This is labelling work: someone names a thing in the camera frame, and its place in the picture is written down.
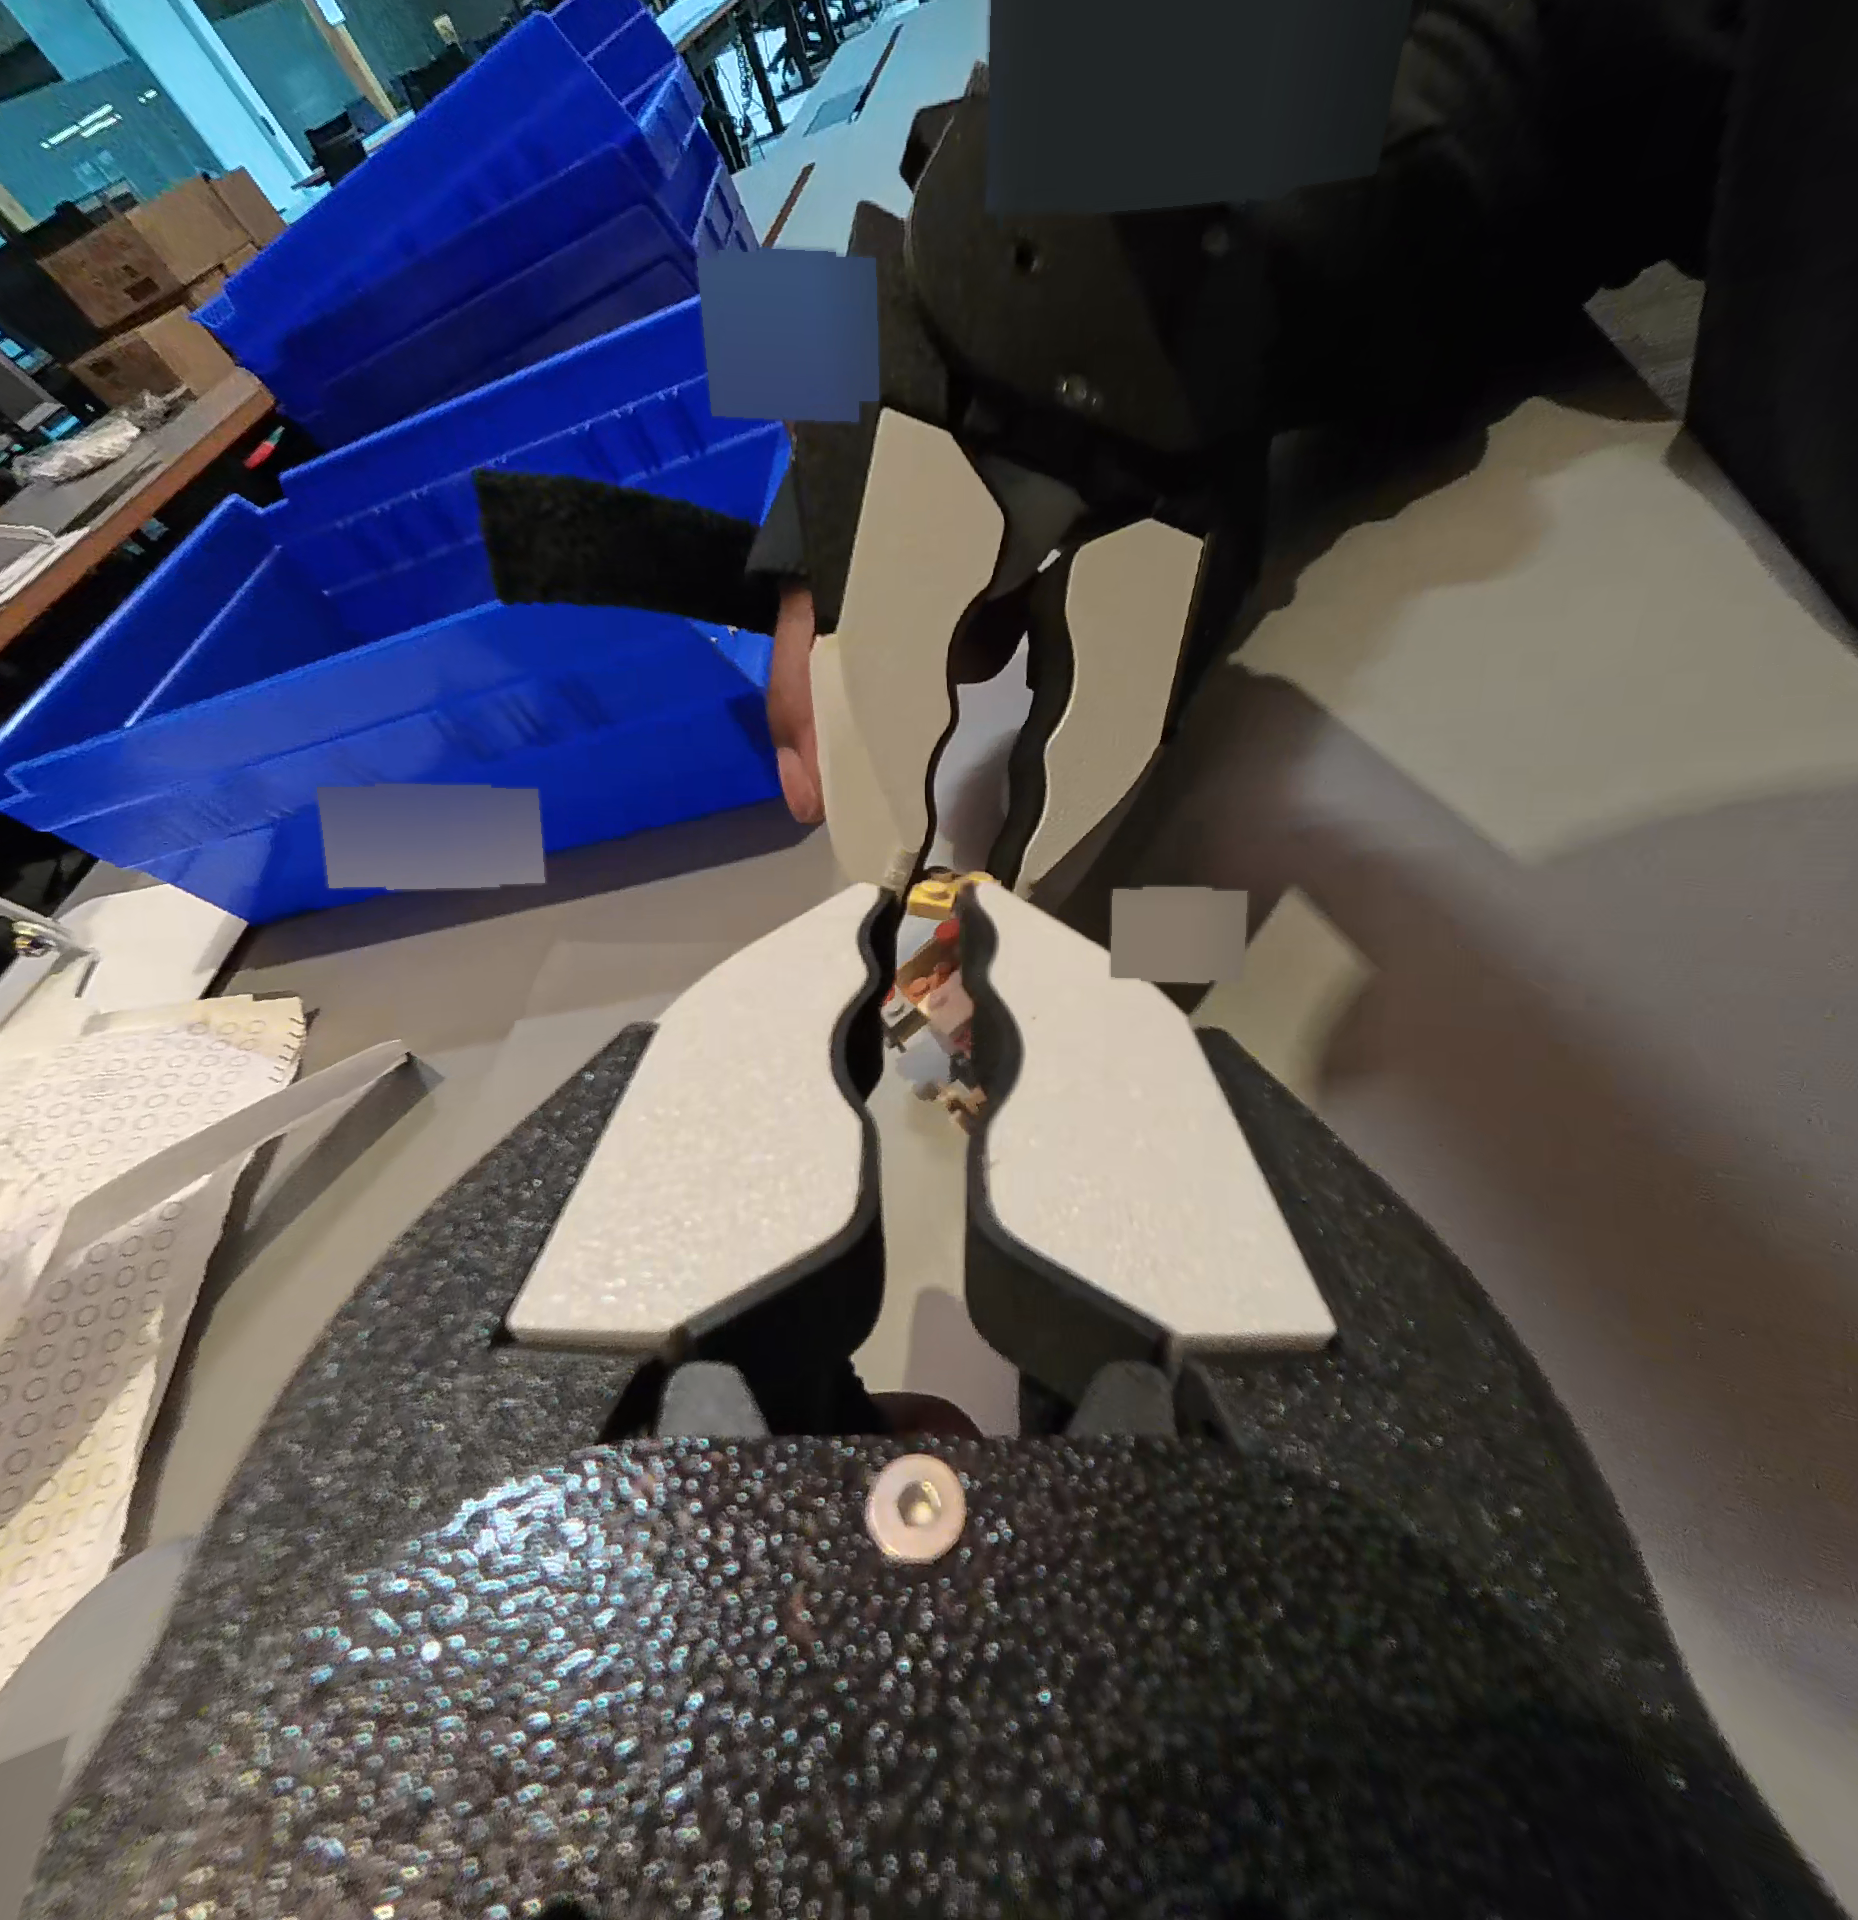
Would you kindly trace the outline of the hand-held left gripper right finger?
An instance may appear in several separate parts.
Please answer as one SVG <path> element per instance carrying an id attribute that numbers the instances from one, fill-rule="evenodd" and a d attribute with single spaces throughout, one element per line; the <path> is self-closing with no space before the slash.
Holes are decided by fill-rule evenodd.
<path id="1" fill-rule="evenodd" d="M 1334 1318 L 1190 1019 L 1029 900 L 959 900 L 964 1302 L 1003 1357 L 1314 1352 Z"/>

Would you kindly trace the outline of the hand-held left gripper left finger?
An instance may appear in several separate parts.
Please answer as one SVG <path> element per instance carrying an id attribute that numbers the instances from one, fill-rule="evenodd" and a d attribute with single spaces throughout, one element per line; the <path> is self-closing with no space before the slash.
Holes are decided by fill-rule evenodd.
<path id="1" fill-rule="evenodd" d="M 865 1112 L 835 1039 L 887 901 L 850 881 L 675 995 L 505 1313 L 515 1341 L 683 1348 L 850 1228 Z"/>

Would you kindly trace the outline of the stack of blue bins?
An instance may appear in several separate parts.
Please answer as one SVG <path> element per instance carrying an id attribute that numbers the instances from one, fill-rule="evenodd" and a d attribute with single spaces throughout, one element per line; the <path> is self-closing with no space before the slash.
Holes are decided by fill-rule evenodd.
<path id="1" fill-rule="evenodd" d="M 510 29 L 199 313 L 339 448 L 671 308 L 755 236 L 702 90 L 635 1 Z"/>

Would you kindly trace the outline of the brown tan brick model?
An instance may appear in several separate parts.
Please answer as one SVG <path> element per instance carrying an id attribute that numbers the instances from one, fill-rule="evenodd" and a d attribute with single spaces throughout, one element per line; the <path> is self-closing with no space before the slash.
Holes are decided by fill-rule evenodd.
<path id="1" fill-rule="evenodd" d="M 983 1125 L 990 1094 L 976 1067 L 976 1003 L 964 983 L 959 934 L 950 910 L 897 959 L 880 1018 L 906 1091 L 972 1135 Z"/>

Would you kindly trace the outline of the blue plastic bin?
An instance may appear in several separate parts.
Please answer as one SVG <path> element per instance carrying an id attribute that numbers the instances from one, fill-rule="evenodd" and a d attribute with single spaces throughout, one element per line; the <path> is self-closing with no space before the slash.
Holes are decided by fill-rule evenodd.
<path id="1" fill-rule="evenodd" d="M 576 476 L 755 523 L 788 460 L 777 422 L 709 411 L 702 306 L 682 300 L 293 467 L 271 525 L 339 628 L 370 642 L 495 596 L 473 469 Z"/>
<path id="2" fill-rule="evenodd" d="M 480 546 L 434 619 L 355 632 L 290 502 L 229 498 L 0 726 L 0 812 L 268 923 L 366 895 L 330 788 L 529 789 L 546 852 L 772 799 L 763 678 L 763 640 L 495 602 Z"/>

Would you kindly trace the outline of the wooden table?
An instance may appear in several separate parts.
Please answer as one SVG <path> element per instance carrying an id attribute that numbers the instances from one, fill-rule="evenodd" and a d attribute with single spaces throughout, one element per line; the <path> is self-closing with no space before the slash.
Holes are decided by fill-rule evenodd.
<path id="1" fill-rule="evenodd" d="M 27 565 L 0 596 L 0 655 L 271 419 L 270 390 L 236 371 L 110 465 L 74 481 L 23 487 L 3 502 L 0 567 L 16 560 Z"/>

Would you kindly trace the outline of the white paper bag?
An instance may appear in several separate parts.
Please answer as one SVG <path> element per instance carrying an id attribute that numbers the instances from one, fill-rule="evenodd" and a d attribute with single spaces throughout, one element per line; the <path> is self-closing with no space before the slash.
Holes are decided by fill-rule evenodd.
<path id="1" fill-rule="evenodd" d="M 213 901 L 116 868 L 93 868 L 56 918 L 93 958 L 74 991 L 90 1015 L 204 997 L 248 930 Z"/>
<path id="2" fill-rule="evenodd" d="M 0 1041 L 0 1693 L 119 1553 L 243 1165 L 410 1056 L 297 1079 L 305 1036 L 234 995 Z"/>

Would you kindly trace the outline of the brown cardboard box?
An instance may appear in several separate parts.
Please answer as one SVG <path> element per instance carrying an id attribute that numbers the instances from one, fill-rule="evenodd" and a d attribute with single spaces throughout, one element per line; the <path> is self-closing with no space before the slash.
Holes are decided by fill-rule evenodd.
<path id="1" fill-rule="evenodd" d="M 36 261 L 100 331 L 190 306 L 287 229 L 256 179 L 236 168 L 188 175 L 125 208 L 60 204 L 25 233 Z"/>
<path id="2" fill-rule="evenodd" d="M 68 371 L 105 407 L 122 409 L 146 396 L 208 396 L 240 366 L 193 312 L 174 308 L 69 359 Z"/>

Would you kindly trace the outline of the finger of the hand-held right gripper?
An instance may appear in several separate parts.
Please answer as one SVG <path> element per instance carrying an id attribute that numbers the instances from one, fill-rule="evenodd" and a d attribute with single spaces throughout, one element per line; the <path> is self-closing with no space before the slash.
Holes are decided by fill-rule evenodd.
<path id="1" fill-rule="evenodd" d="M 1003 527 L 946 429 L 876 415 L 840 612 L 813 655 L 824 828 L 846 877 L 906 877 L 933 840 L 950 643 L 990 588 Z"/>
<path id="2" fill-rule="evenodd" d="M 1070 546 L 1034 586 L 1003 884 L 1039 898 L 1130 795 L 1165 732 L 1202 541 L 1140 519 Z"/>

